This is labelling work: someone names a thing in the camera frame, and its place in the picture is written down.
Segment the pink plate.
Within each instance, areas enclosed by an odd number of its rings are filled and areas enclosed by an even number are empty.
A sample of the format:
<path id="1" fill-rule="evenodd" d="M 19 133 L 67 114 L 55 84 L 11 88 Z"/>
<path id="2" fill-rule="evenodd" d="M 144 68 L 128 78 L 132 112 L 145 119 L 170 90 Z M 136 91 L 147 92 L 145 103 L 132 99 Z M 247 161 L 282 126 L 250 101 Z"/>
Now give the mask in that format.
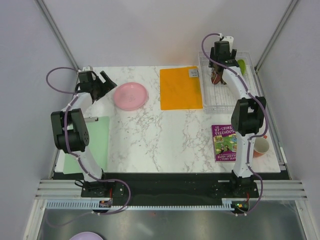
<path id="1" fill-rule="evenodd" d="M 113 94 L 114 104 L 121 110 L 133 111 L 148 101 L 148 91 L 140 83 L 128 82 L 116 88 Z"/>

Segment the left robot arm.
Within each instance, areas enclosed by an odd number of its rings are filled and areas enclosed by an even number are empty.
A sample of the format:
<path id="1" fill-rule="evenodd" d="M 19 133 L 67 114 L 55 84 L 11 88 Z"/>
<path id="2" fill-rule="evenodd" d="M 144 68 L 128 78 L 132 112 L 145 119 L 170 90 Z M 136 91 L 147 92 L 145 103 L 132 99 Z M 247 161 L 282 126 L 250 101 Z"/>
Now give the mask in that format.
<path id="1" fill-rule="evenodd" d="M 117 84 L 104 71 L 99 74 L 92 70 L 79 71 L 77 76 L 79 82 L 75 91 L 70 93 L 71 101 L 62 110 L 50 115 L 54 144 L 58 150 L 75 158 L 84 180 L 94 182 L 92 191 L 104 197 L 109 193 L 110 185 L 89 148 L 90 136 L 83 114 Z"/>

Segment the red floral plate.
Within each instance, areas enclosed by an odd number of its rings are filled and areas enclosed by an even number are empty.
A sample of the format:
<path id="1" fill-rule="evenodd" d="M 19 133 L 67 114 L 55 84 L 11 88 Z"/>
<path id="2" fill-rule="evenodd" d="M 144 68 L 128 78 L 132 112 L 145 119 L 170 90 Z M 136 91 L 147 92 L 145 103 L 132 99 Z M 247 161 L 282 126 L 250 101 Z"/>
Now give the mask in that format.
<path id="1" fill-rule="evenodd" d="M 221 82 L 222 73 L 216 71 L 214 68 L 211 70 L 211 82 L 213 85 L 217 85 Z"/>

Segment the green plate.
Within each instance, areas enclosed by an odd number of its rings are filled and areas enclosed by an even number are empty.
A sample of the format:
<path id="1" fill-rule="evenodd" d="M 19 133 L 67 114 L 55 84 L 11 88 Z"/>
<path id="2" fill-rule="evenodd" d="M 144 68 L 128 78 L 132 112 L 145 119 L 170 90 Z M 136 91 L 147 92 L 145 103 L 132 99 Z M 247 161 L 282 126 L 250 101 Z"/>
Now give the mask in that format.
<path id="1" fill-rule="evenodd" d="M 246 73 L 246 63 L 245 63 L 245 61 L 243 59 L 238 59 L 237 63 L 239 65 L 241 74 L 244 76 L 245 73 Z"/>

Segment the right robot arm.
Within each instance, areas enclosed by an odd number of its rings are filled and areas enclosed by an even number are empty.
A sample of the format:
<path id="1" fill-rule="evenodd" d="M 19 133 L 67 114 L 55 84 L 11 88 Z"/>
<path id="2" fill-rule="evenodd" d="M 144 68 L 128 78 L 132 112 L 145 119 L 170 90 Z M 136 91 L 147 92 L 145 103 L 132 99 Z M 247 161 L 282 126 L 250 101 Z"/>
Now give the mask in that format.
<path id="1" fill-rule="evenodd" d="M 237 51 L 230 45 L 227 40 L 216 41 L 210 50 L 209 66 L 221 76 L 237 100 L 231 115 L 231 125 L 237 138 L 233 173 L 244 179 L 253 175 L 251 165 L 255 138 L 264 124 L 266 99 L 251 93 L 235 59 Z"/>

